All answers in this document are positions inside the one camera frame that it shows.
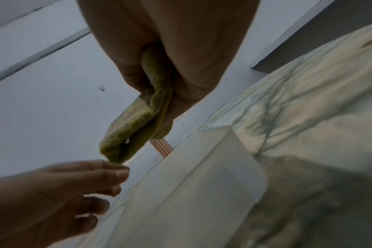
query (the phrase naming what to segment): ceiling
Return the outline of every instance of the ceiling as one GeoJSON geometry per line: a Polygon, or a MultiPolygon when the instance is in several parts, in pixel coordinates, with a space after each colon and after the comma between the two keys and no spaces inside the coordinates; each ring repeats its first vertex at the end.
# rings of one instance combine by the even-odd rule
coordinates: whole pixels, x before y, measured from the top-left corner
{"type": "Polygon", "coordinates": [[[58,0],[0,0],[0,26],[58,0]]]}

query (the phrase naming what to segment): white plastic box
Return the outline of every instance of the white plastic box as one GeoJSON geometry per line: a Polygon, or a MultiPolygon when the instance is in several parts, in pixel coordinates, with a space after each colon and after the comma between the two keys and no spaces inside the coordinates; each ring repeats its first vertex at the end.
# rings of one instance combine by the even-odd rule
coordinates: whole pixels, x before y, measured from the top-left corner
{"type": "Polygon", "coordinates": [[[108,248],[222,248],[267,188],[230,126],[186,138],[139,182],[108,248]]]}

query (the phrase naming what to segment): plastic container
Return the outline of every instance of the plastic container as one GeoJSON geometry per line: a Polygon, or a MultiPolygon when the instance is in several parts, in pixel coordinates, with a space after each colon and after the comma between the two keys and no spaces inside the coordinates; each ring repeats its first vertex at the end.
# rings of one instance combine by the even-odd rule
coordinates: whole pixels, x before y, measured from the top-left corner
{"type": "Polygon", "coordinates": [[[186,138],[137,185],[108,248],[221,248],[267,188],[230,126],[186,138]]]}

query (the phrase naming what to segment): white ceiling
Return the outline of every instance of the white ceiling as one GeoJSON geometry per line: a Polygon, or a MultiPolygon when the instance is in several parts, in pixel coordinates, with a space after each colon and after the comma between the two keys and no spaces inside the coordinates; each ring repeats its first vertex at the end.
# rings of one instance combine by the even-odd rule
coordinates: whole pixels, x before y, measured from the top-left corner
{"type": "Polygon", "coordinates": [[[0,0],[0,26],[58,0],[0,0]]]}

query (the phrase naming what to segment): hand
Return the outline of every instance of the hand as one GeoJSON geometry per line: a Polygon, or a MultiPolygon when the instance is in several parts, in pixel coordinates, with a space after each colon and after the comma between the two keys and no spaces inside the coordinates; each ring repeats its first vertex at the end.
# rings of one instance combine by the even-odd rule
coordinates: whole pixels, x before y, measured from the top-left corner
{"type": "Polygon", "coordinates": [[[98,221],[91,214],[105,213],[109,202],[84,195],[116,196],[128,176],[128,167],[97,160],[1,178],[0,247],[44,248],[91,231],[98,221]]]}
{"type": "Polygon", "coordinates": [[[143,48],[161,43],[177,74],[163,127],[203,99],[234,58],[259,0],[78,0],[125,81],[144,91],[143,48]]]}

